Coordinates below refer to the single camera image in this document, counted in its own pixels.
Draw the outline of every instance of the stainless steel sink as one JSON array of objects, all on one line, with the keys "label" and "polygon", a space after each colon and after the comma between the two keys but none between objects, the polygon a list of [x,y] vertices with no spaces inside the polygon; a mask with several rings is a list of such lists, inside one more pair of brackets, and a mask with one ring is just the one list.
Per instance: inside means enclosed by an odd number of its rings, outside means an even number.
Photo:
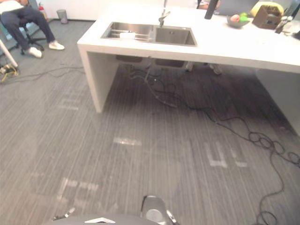
[{"label": "stainless steel sink", "polygon": [[196,46],[196,40],[190,28],[156,27],[155,34],[156,43]]},{"label": "stainless steel sink", "polygon": [[197,46],[190,28],[112,22],[101,38],[120,39],[121,33],[135,33],[134,40],[167,45]]},{"label": "stainless steel sink", "polygon": [[[101,38],[120,39],[121,33],[135,33],[130,39],[139,42],[148,42],[164,45],[197,46],[195,37],[190,28],[186,27],[159,27],[149,24],[130,24],[112,22]],[[117,60],[126,63],[141,63],[142,57],[117,55]],[[155,64],[163,67],[182,68],[185,61],[156,59]]]},{"label": "stainless steel sink", "polygon": [[121,33],[131,32],[135,33],[134,40],[145,42],[153,41],[150,39],[150,34],[154,32],[154,25],[112,22],[101,38],[120,39]]}]

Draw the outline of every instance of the trash can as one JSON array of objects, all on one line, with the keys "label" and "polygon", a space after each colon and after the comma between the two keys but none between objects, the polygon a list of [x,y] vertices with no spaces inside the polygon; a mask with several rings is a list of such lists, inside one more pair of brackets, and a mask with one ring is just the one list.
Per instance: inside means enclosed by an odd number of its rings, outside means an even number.
[{"label": "trash can", "polygon": [[68,23],[67,13],[64,9],[57,10],[56,12],[62,24]]}]

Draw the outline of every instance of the dark pants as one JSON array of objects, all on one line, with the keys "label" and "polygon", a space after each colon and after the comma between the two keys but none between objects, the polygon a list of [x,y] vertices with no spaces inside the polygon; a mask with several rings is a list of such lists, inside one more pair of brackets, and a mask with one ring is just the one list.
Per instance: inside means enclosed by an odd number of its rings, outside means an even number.
[{"label": "dark pants", "polygon": [[39,26],[43,33],[46,35],[48,43],[55,40],[54,35],[50,30],[48,22],[46,21],[46,19],[40,11],[27,6],[13,11],[2,13],[1,21],[4,27],[8,30],[10,35],[20,44],[20,46],[24,50],[29,49],[30,46],[28,45],[26,39],[24,38],[19,29],[21,19],[26,19],[29,22],[34,22],[37,26]]}]

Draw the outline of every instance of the white sneaker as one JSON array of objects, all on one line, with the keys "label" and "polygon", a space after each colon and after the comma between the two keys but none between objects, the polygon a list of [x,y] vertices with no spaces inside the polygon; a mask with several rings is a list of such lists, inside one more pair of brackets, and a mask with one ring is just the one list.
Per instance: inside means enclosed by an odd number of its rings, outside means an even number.
[{"label": "white sneaker", "polygon": [[214,71],[216,75],[221,75],[223,72],[218,64],[210,64],[210,68]]},{"label": "white sneaker", "polygon": [[185,71],[191,72],[193,70],[194,64],[192,62],[187,62],[186,67],[184,68]]},{"label": "white sneaker", "polygon": [[49,48],[54,50],[64,50],[65,47],[57,42],[57,40],[49,43]]},{"label": "white sneaker", "polygon": [[28,52],[28,54],[33,55],[34,57],[37,57],[37,58],[42,57],[42,52],[40,50],[38,50],[37,48],[35,48],[35,47],[30,47],[27,50],[27,52]]}]

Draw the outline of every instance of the chair base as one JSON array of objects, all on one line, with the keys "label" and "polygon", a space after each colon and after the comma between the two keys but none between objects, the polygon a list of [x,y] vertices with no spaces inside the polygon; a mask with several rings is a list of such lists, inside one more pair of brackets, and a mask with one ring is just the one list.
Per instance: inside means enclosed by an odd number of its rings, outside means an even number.
[{"label": "chair base", "polygon": [[[46,40],[46,38],[32,38],[28,32],[28,29],[26,27],[26,25],[23,26],[24,30],[25,30],[25,33],[26,33],[26,37],[27,37],[27,40],[28,40],[28,44],[29,45],[36,45],[37,46],[37,49],[39,49],[40,51],[44,51],[44,47],[39,44],[37,41],[42,41],[42,40]],[[25,50],[22,48],[21,49],[21,55],[24,55],[25,54]]]}]

